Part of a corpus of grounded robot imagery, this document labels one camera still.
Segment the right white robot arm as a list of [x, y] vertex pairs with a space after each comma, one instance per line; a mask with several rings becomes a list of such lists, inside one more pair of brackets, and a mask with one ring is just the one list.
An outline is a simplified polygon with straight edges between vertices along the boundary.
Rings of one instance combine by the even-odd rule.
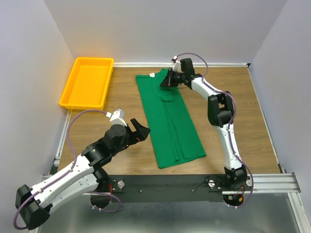
[[234, 134], [234, 118], [237, 104], [230, 92], [225, 92], [212, 86], [203, 75], [196, 73], [192, 59], [172, 59], [173, 67], [169, 69], [160, 87], [177, 87], [184, 84], [196, 91], [207, 100], [207, 118], [215, 127], [225, 155], [224, 186], [235, 190], [246, 183], [251, 189], [254, 187], [253, 175], [240, 157]]

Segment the green t shirt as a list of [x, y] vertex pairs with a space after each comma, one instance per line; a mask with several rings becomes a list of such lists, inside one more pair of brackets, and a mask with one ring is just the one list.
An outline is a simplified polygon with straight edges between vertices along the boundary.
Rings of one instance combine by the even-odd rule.
[[177, 87], [160, 87], [168, 74], [136, 75], [142, 106], [159, 168], [203, 158], [206, 152]]

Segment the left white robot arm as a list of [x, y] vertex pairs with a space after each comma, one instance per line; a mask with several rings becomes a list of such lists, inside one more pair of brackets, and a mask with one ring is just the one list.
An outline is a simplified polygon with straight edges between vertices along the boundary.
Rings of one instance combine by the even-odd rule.
[[13, 225], [17, 230], [33, 230], [47, 221], [52, 211], [65, 200], [107, 188], [109, 176], [103, 166], [129, 146], [147, 139], [151, 130], [131, 119], [128, 125], [113, 124], [102, 138], [88, 145], [71, 164], [31, 187], [22, 185], [16, 194]]

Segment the yellow plastic tray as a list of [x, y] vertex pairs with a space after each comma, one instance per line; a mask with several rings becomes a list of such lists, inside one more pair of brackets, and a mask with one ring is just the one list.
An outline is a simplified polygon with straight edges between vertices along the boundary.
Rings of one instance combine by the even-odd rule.
[[66, 109], [102, 110], [113, 71], [114, 59], [75, 59], [59, 105]]

